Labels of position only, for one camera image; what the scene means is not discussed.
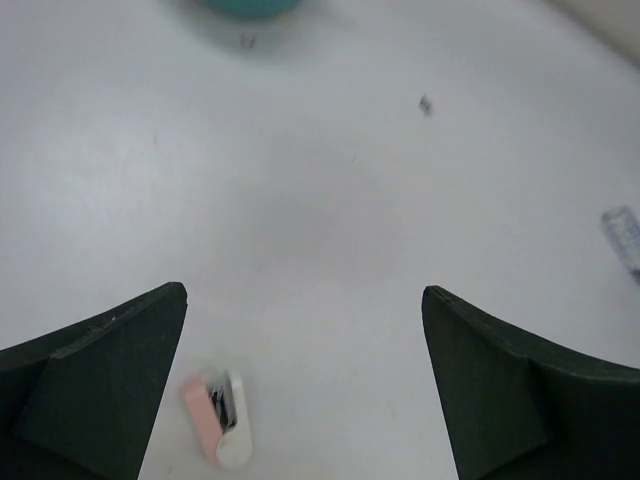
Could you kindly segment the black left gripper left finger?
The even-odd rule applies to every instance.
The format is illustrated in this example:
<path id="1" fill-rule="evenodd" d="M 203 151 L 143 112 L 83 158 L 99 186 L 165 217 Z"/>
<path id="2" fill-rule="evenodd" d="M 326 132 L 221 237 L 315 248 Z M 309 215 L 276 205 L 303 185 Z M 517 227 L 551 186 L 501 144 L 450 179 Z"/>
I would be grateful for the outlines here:
<path id="1" fill-rule="evenodd" d="M 2 478 L 137 478 L 186 311 L 169 282 L 2 350 Z"/>

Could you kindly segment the clear blue-capped spray bottle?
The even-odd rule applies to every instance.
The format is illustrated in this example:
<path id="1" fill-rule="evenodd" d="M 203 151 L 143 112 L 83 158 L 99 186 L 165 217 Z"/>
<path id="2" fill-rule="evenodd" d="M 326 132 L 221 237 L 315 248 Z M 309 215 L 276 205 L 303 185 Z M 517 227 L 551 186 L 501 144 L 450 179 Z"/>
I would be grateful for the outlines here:
<path id="1" fill-rule="evenodd" d="M 618 260 L 639 283 L 639 220 L 634 211 L 623 205 L 605 211 L 600 218 L 600 229 Z"/>

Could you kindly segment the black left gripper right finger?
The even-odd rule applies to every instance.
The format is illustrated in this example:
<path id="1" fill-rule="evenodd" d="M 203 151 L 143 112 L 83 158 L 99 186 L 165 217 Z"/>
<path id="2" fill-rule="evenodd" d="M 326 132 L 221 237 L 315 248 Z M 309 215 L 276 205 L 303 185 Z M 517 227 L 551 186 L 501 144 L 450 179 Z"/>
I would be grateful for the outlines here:
<path id="1" fill-rule="evenodd" d="M 639 371 L 502 321 L 439 286 L 424 335 L 461 479 L 636 479 Z"/>

